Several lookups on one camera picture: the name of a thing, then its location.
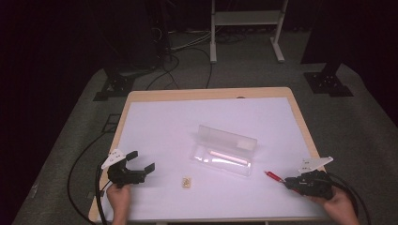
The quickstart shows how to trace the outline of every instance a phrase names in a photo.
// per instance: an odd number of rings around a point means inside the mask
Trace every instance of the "human hand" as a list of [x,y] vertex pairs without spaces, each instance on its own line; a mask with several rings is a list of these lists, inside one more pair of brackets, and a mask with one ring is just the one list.
[[328,215],[340,225],[360,225],[354,207],[347,193],[338,187],[331,187],[333,198],[326,200],[320,197],[307,196],[314,203],[322,205]]
[[109,203],[114,209],[113,225],[121,225],[127,223],[127,218],[130,211],[130,185],[125,185],[118,188],[117,185],[112,184],[106,190]]

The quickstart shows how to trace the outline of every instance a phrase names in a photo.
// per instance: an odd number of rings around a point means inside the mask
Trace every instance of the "clear plastic box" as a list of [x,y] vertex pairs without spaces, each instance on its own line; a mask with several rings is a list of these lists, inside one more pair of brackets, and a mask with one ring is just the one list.
[[249,176],[257,140],[200,125],[192,159],[207,166]]

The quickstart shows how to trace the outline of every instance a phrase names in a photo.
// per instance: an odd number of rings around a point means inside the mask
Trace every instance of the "red marker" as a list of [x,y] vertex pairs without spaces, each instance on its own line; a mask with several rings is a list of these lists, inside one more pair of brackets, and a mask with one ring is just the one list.
[[284,183],[284,180],[283,180],[281,177],[275,175],[273,172],[264,172],[264,173],[265,173],[267,176],[269,176],[270,178],[272,178],[272,179],[274,179],[274,180],[276,180],[276,181],[278,181],[278,182]]

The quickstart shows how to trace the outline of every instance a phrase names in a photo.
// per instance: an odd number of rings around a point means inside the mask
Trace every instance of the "small object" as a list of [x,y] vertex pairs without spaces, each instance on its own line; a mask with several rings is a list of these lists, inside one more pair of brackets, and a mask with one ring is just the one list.
[[210,151],[210,155],[213,155],[213,156],[216,156],[216,157],[219,157],[219,158],[225,158],[225,159],[228,159],[230,161],[235,161],[235,162],[241,163],[243,165],[247,165],[248,164],[248,162],[246,160],[243,160],[243,159],[240,159],[240,158],[237,158],[237,157],[230,157],[230,156],[227,156],[225,154],[221,154],[221,153],[218,153],[218,152],[215,152],[215,151]]
[[275,175],[275,173],[273,173],[273,172],[264,172],[264,173],[267,176],[269,176],[270,178],[272,178],[272,179],[274,179],[274,180],[276,180],[276,181],[278,181],[280,183],[284,183],[284,180],[281,177]]
[[182,187],[183,188],[190,188],[191,187],[191,178],[190,177],[182,178]]

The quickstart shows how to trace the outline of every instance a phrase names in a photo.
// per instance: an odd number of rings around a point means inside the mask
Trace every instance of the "wooden table edge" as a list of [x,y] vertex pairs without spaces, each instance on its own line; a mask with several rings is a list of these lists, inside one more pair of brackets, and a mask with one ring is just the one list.
[[[199,100],[199,99],[228,99],[228,98],[287,98],[292,113],[295,116],[301,135],[307,145],[312,158],[319,158],[310,130],[307,128],[299,105],[288,87],[249,87],[249,88],[215,88],[215,89],[188,89],[188,90],[160,90],[160,91],[132,91],[129,93],[119,125],[114,136],[109,152],[117,148],[120,136],[126,122],[131,103],[148,101],[176,101],[176,100]],[[108,182],[107,170],[104,170],[99,181],[101,187]],[[97,221],[99,209],[96,200],[91,204],[88,217]]]

